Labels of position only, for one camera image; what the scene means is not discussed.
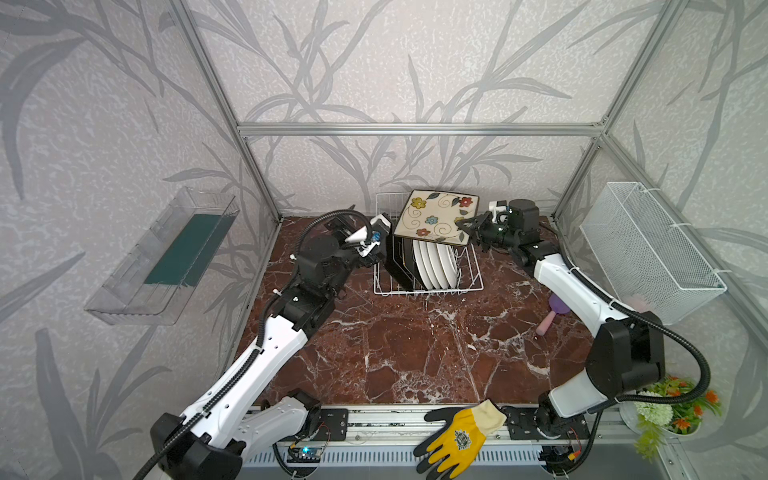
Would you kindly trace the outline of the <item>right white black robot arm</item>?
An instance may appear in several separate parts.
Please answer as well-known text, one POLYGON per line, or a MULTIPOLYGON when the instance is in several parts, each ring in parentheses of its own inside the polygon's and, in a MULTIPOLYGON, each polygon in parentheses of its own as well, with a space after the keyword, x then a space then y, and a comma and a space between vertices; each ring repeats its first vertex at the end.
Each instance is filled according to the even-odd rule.
POLYGON ((653 397, 653 404, 679 404, 706 394, 711 371, 703 354, 666 328, 652 312, 639 313, 609 296, 540 235, 539 209, 531 200, 499 201, 487 212, 456 222, 462 236, 483 250, 505 250, 514 262, 546 286, 593 336, 584 369, 540 395, 533 417, 546 438, 564 434, 586 413, 617 403, 641 402, 639 390, 665 375, 665 339, 687 350, 698 364, 698 383, 677 397, 653 397))

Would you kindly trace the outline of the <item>black square floral plate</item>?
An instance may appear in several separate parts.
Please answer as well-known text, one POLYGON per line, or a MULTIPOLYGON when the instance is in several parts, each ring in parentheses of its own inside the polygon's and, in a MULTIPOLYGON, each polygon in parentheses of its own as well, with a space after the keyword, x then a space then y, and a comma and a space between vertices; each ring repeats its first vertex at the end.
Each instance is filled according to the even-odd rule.
POLYGON ((394 235, 405 239, 466 246, 456 222, 477 215, 479 197, 466 193, 413 190, 398 217, 394 235))
POLYGON ((398 248, 398 239, 393 233, 390 233, 386 240, 386 255, 384 267, 390 277, 401 290, 412 291, 413 278, 404 267, 401 251, 398 248))

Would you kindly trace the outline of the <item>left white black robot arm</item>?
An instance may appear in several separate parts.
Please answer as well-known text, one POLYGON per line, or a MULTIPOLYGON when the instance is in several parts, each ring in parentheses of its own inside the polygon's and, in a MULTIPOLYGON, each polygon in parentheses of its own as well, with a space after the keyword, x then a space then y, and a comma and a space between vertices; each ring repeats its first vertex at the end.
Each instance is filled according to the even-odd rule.
POLYGON ((249 411, 334 312, 351 273, 386 260, 391 230, 387 215, 368 218, 352 209, 310 222, 294 248, 288 283, 263 307, 255 340, 180 415, 166 413, 155 422, 154 453, 136 478, 159 469, 166 479, 234 479, 253 456, 309 429, 320 403, 302 392, 256 414, 249 411))

